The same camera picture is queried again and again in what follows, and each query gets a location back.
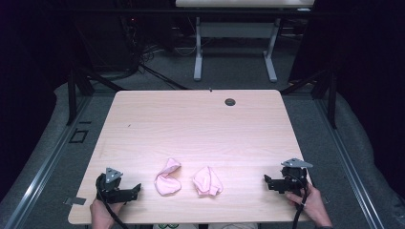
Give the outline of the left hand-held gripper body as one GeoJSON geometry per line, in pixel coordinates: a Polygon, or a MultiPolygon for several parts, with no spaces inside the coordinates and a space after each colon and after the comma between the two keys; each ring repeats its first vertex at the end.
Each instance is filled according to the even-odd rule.
{"type": "Polygon", "coordinates": [[[96,198],[106,203],[127,202],[127,190],[120,190],[119,184],[123,173],[107,167],[106,172],[96,179],[96,198]]]}

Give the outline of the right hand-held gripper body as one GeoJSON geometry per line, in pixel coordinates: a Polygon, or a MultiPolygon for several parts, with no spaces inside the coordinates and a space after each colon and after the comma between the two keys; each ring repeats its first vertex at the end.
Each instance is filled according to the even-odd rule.
{"type": "Polygon", "coordinates": [[[282,165],[283,179],[275,180],[274,185],[284,185],[286,192],[300,195],[301,190],[308,186],[308,168],[312,168],[313,165],[298,158],[286,160],[282,162],[282,165]]]}

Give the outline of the pink cloth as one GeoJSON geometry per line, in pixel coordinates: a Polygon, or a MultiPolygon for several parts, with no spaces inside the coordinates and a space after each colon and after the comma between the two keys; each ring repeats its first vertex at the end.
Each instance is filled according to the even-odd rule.
{"type": "Polygon", "coordinates": [[[181,183],[171,174],[181,167],[174,158],[169,158],[165,167],[158,172],[155,178],[155,187],[161,196],[172,195],[181,189],[181,183]]]}
{"type": "Polygon", "coordinates": [[[218,176],[209,166],[203,167],[194,175],[193,183],[200,196],[217,196],[224,189],[218,176]]]}

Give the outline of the person's left hand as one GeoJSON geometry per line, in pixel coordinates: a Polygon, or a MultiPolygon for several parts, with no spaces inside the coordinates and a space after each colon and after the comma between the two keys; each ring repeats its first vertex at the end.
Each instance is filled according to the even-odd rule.
{"type": "Polygon", "coordinates": [[[101,200],[95,198],[90,205],[90,211],[93,229],[111,229],[115,224],[115,220],[101,200]]]}

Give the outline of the person's right hand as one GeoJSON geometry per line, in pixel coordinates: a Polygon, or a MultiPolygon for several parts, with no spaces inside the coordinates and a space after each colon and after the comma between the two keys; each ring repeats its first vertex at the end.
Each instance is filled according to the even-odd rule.
{"type": "MultiPolygon", "coordinates": [[[[314,222],[315,227],[333,227],[320,191],[309,183],[308,189],[303,195],[307,195],[307,200],[304,203],[304,212],[314,222]]],[[[286,197],[290,205],[294,205],[295,203],[301,204],[303,202],[303,196],[299,197],[293,193],[287,193],[286,197]]]]}

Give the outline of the white table with grey legs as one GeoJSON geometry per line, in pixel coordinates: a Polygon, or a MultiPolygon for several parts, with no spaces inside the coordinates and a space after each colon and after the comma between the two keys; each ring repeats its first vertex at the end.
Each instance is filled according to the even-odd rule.
{"type": "MultiPolygon", "coordinates": [[[[176,0],[178,8],[186,10],[310,10],[315,0],[176,0]]],[[[269,41],[263,52],[267,75],[270,82],[277,76],[272,54],[280,29],[280,18],[269,22],[208,22],[196,17],[196,59],[194,79],[200,81],[203,72],[202,39],[206,38],[265,38],[269,41]]]]}

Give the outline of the grey metal table bracket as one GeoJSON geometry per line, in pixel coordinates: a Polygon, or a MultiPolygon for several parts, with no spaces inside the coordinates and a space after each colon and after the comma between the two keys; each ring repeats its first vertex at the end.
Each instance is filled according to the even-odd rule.
{"type": "Polygon", "coordinates": [[[66,205],[83,205],[86,202],[85,198],[78,198],[78,197],[73,197],[73,198],[66,198],[63,203],[66,205]]]}

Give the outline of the aluminium floor rail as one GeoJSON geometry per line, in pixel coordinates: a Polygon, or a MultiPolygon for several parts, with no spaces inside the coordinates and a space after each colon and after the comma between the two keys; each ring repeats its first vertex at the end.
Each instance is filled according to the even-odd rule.
{"type": "Polygon", "coordinates": [[[363,212],[365,220],[369,224],[370,229],[386,229],[374,207],[369,192],[365,188],[361,177],[357,173],[357,170],[352,162],[352,159],[350,158],[349,152],[340,134],[338,133],[338,130],[334,129],[328,120],[326,105],[322,100],[317,99],[314,100],[314,104],[318,112],[320,113],[322,120],[337,148],[337,155],[343,167],[346,178],[350,186],[352,187],[352,191],[363,212]]]}
{"type": "Polygon", "coordinates": [[[0,229],[84,229],[69,223],[76,197],[95,146],[99,118],[91,111],[97,99],[84,97],[69,126],[59,103],[49,127],[21,176],[0,203],[0,229]]]}

